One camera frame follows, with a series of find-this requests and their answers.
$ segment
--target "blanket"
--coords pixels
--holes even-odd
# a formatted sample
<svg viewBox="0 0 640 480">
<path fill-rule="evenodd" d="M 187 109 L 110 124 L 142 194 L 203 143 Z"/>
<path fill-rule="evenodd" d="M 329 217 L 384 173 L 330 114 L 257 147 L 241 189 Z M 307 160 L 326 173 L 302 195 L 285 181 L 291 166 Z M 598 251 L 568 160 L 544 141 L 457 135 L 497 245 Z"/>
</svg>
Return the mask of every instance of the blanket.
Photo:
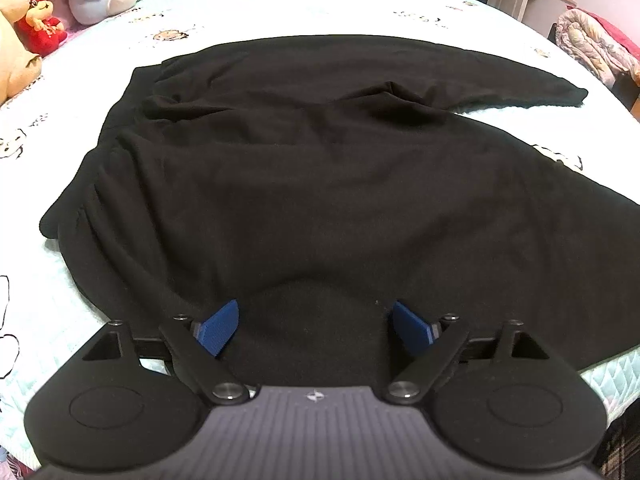
<svg viewBox="0 0 640 480">
<path fill-rule="evenodd" d="M 629 72 L 640 86 L 640 61 L 586 12 L 569 9 L 560 15 L 556 44 L 587 67 L 607 88 L 612 88 L 622 72 Z"/>
</svg>

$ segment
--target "black garment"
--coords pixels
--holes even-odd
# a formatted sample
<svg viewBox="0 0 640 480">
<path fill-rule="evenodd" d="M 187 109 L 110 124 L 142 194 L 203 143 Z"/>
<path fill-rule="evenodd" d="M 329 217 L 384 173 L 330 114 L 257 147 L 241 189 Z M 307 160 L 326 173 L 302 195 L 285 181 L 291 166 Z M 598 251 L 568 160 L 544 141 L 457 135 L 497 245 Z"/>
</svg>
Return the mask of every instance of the black garment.
<svg viewBox="0 0 640 480">
<path fill-rule="evenodd" d="M 388 380 L 395 298 L 523 319 L 585 367 L 640 342 L 640 208 L 448 110 L 586 93 L 414 40 L 214 46 L 134 72 L 41 229 L 138 333 L 238 298 L 249 383 Z"/>
</svg>

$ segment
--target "cartoon print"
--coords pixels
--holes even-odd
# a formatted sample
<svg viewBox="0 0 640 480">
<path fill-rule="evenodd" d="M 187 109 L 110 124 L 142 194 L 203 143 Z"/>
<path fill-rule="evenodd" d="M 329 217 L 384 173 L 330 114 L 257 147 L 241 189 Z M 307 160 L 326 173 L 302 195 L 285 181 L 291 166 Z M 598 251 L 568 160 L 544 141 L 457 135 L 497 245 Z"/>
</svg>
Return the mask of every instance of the cartoon print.
<svg viewBox="0 0 640 480">
<path fill-rule="evenodd" d="M 46 121 L 48 117 L 49 117 L 49 114 L 39 115 L 39 116 L 36 117 L 36 119 L 33 121 L 33 123 L 31 123 L 29 126 L 39 126 L 40 123 L 43 123 L 44 121 Z"/>
<path fill-rule="evenodd" d="M 562 153 L 553 152 L 548 148 L 544 148 L 543 146 L 539 146 L 538 144 L 533 145 L 540 153 L 545 156 L 548 156 L 551 160 L 556 162 L 560 162 L 568 167 L 570 170 L 577 171 L 578 173 L 582 173 L 584 166 L 582 164 L 582 158 L 579 155 L 576 155 L 574 160 L 571 160 L 568 156 L 563 155 Z"/>
<path fill-rule="evenodd" d="M 25 92 L 28 92 L 29 90 L 31 90 L 31 88 L 33 87 L 33 85 L 35 85 L 38 81 L 40 81 L 42 79 L 42 76 L 39 76 L 35 81 L 31 81 L 31 83 L 29 83 L 27 86 L 25 86 L 25 88 L 18 94 L 16 94 L 15 96 L 13 96 L 10 99 L 7 99 L 7 101 L 5 101 L 1 106 L 0 106 L 0 110 L 2 110 L 3 108 L 10 108 L 10 104 L 12 102 L 14 102 L 14 100 L 16 100 L 18 97 L 20 97 L 22 94 L 24 94 Z"/>
<path fill-rule="evenodd" d="M 403 18 L 411 18 L 412 20 L 419 20 L 420 22 L 425 22 L 425 23 L 431 22 L 436 27 L 448 28 L 445 25 L 440 23 L 442 21 L 440 18 L 435 18 L 435 19 L 427 18 L 426 16 L 418 16 L 417 14 L 404 12 L 404 10 L 401 10 L 400 12 L 397 12 L 396 10 L 394 10 L 394 14 L 396 16 L 402 16 Z"/>
<path fill-rule="evenodd" d="M 129 10 L 125 10 L 124 12 L 121 12 L 120 14 L 116 14 L 115 16 L 109 16 L 107 19 L 103 20 L 103 22 L 108 22 L 109 20 L 111 21 L 117 20 L 118 18 L 121 18 L 125 14 L 129 14 L 131 12 L 138 12 L 139 10 L 140 10 L 140 7 L 133 7 Z"/>
<path fill-rule="evenodd" d="M 158 41 L 175 41 L 188 38 L 189 35 L 186 32 L 180 32 L 172 28 L 171 30 L 162 30 L 154 35 L 154 40 Z"/>
<path fill-rule="evenodd" d="M 14 130 L 4 137 L 0 137 L 0 159 L 10 158 L 16 155 L 16 153 L 17 155 L 14 158 L 20 158 L 24 151 L 22 146 L 26 137 L 26 134 L 21 128 Z"/>
<path fill-rule="evenodd" d="M 150 20 L 151 18 L 164 18 L 164 14 L 162 12 L 155 12 L 155 13 L 150 14 L 148 16 L 140 16 L 138 18 L 134 18 L 129 23 L 144 22 L 146 20 Z"/>
<path fill-rule="evenodd" d="M 4 318 L 9 307 L 9 277 L 0 276 L 0 334 L 4 329 Z M 18 355 L 20 354 L 20 342 L 13 334 L 0 335 L 0 379 L 5 379 L 14 369 Z"/>
</svg>

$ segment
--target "round pad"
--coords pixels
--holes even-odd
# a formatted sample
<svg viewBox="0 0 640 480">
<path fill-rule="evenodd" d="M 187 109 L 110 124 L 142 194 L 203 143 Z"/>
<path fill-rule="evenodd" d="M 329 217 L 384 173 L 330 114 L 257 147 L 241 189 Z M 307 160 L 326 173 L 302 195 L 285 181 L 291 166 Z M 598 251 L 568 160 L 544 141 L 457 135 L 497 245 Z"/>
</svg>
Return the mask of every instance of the round pad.
<svg viewBox="0 0 640 480">
<path fill-rule="evenodd" d="M 30 403 L 25 425 L 41 462 L 85 472 L 137 468 L 180 449 L 202 420 L 198 397 L 175 378 L 142 367 L 76 378 Z"/>
<path fill-rule="evenodd" d="M 454 376 L 433 399 L 450 444 L 496 467 L 539 471 L 586 459 L 606 428 L 601 400 L 550 360 L 510 359 Z"/>
</svg>

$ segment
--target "mattress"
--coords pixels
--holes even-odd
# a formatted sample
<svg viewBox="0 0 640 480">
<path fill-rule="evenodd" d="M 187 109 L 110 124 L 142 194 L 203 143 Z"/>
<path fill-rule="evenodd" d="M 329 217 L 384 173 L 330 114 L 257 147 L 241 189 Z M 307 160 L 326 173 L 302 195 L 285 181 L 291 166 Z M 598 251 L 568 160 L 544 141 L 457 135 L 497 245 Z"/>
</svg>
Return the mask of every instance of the mattress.
<svg viewBox="0 0 640 480">
<path fill-rule="evenodd" d="M 212 44 L 297 34 L 427 40 L 564 77 L 589 91 L 581 108 L 467 115 L 640 203 L 634 160 L 640 124 L 586 69 L 496 9 L 471 0 L 144 0 L 64 44 L 44 60 L 42 76 L 0 108 L 0 142 L 8 147 L 0 151 L 0 204 L 11 212 L 0 216 L 0 275 L 7 283 L 0 445 L 27 466 L 38 466 L 22 424 L 27 402 L 105 321 L 78 292 L 56 243 L 40 235 L 38 222 L 94 147 L 133 68 Z M 582 376 L 613 420 L 640 396 L 640 349 L 594 364 Z"/>
</svg>

